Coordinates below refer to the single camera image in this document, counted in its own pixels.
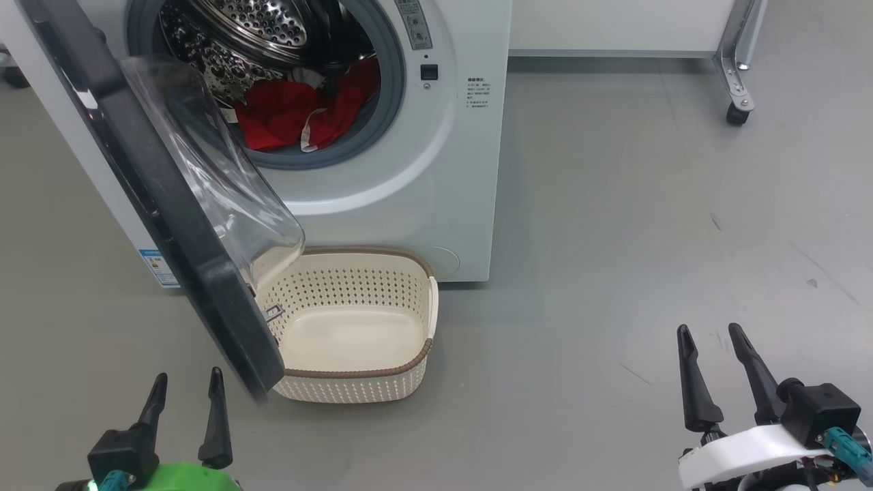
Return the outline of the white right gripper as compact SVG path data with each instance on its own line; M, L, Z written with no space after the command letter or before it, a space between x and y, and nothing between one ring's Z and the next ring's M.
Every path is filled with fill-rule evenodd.
M693 448L679 458L679 478L685 491L819 491L858 481L873 488L873 454L838 428L818 438L823 447L808 449L783 426L777 426L785 403L767 364L738 323L728 326L730 341L745 369L760 426ZM698 366L698 349L687 325L677 328L683 418L690 432L720 431L724 421L712 401Z

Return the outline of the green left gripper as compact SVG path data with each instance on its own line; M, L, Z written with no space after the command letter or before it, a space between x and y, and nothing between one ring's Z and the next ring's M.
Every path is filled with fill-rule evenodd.
M136 429L156 432L166 404L168 375L159 373L144 404ZM219 367L210 372L209 416L205 440L198 450L202 466L187 462L159 465L150 478L139 478L121 470L108 473L103 481L63 482L54 491L243 491L224 469L233 462L230 423L226 404L224 376Z

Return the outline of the black-rimmed glass washer door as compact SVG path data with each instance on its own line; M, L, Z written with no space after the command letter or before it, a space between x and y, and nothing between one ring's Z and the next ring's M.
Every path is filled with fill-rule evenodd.
M305 235L231 134L205 79L118 59L77 0L0 0L0 40L140 258L155 254L258 402L284 377L256 291Z

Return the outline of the cream perforated laundry basket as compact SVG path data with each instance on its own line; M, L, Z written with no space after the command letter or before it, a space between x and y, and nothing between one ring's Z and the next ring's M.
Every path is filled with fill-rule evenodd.
M299 402L387 403L417 391L439 320L439 283L421 256L315 248L255 288L282 376Z

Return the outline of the white front-load washing machine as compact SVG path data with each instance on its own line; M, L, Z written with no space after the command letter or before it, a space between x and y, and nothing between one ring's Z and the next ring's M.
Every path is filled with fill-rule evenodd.
M116 58L172 56L170 0L76 0ZM325 150L249 152L302 224L307 246L387 246L424 258L439 282L486 282L492 256L512 0L420 0L433 47L413 50L395 0L351 8L381 89ZM492 84L465 106L467 78Z

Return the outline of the blue energy label sticker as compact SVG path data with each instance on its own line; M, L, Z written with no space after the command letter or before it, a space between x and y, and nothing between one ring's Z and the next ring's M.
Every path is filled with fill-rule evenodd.
M159 250L139 250L140 257L143 258L149 270L156 277L157 282L163 288L178 288L177 277L173 274L171 266L166 262L162 253Z

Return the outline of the white partition panel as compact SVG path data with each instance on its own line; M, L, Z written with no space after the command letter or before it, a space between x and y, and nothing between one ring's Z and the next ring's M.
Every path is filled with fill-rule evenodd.
M512 0L509 54L708 58L734 0Z

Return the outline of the small printed text sticker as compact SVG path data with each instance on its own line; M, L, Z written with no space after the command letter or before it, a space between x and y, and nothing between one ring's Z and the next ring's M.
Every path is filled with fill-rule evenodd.
M489 108L490 99L492 99L492 84L486 78L467 78L467 92L465 92L465 106L467 108Z

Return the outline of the grey warning label sticker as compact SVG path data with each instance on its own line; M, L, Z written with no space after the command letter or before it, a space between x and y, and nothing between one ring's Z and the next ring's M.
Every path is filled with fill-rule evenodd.
M395 0L403 25L413 50L430 50L433 47L430 29L420 0Z

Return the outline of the silver metal frame leg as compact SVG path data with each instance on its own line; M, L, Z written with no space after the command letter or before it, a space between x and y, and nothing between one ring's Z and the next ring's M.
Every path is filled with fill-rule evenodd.
M754 100L742 76L750 68L767 6L768 0L733 0L723 34L712 56L730 103L750 114L754 110Z

